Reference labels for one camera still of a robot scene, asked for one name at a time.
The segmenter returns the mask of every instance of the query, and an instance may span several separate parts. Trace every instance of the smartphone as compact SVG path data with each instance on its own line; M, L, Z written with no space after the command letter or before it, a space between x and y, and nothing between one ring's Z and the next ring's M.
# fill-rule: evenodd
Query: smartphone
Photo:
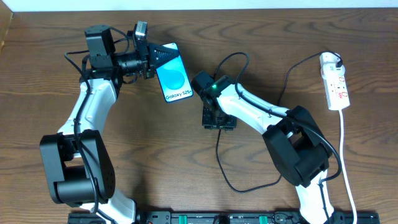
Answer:
M163 46L178 50L176 43ZM157 68L156 73L166 103L193 96L191 83L182 63L181 55Z

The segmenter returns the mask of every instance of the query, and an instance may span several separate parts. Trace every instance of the white power strip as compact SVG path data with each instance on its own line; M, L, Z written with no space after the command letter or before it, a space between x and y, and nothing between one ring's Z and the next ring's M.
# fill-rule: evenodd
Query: white power strip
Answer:
M329 110L338 110L340 114L340 160L341 169L343 170L344 182L347 188L347 194L351 208L353 209L353 224L357 222L357 214L351 188L349 187L346 166L344 163L343 140L344 140L344 119L342 110L349 106L348 90L346 79L344 77L345 67L336 67L336 63L340 61L336 55L332 53L323 53L320 56L321 76L325 85L326 98L328 100Z
M345 67L336 67L340 59L332 53L323 53L320 56L321 75L325 86L329 110L342 110L349 106Z

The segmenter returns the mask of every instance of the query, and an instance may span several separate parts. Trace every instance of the wooden surface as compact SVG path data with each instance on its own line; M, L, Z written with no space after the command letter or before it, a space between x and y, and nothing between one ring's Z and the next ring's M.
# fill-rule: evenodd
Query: wooden surface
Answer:
M12 18L11 10L0 0L0 53Z
M357 209L379 212L382 223L397 222L397 9L15 14L0 55L0 222L66 222L72 209L52 202L39 152L41 137L57 132L79 93L79 74L63 53L86 49L88 26L128 30L138 20L148 22L151 42L178 43L190 78L202 69L213 72L232 52L247 52L251 63L241 83L271 103L293 64L325 49L341 54L351 100L344 110L345 158ZM223 73L234 77L243 62L231 59ZM338 113L327 108L319 69L313 59L294 70L282 105L309 109L338 147ZM156 78L123 86L103 133L116 186L139 207L299 208L295 188L284 179L250 194L228 188L215 159L217 131L202 128L201 107L197 95L165 103ZM220 157L239 189L279 176L261 135L240 121L222 134ZM330 164L333 173L335 160ZM335 208L351 210L342 175L328 182L328 191Z

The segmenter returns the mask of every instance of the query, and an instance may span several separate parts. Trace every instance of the white wall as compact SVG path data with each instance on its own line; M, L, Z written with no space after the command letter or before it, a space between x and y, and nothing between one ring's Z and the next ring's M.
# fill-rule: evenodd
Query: white wall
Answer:
M14 12L398 7L398 0L3 0Z

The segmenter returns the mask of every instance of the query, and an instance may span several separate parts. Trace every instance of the power strip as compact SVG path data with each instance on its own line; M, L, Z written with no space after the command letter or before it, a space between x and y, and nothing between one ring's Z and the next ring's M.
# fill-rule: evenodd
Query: power strip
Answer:
M321 75L325 86L326 98L328 100L329 110L342 110L349 106L348 91L346 79L344 77L345 67L336 67L340 59L329 52L320 56Z

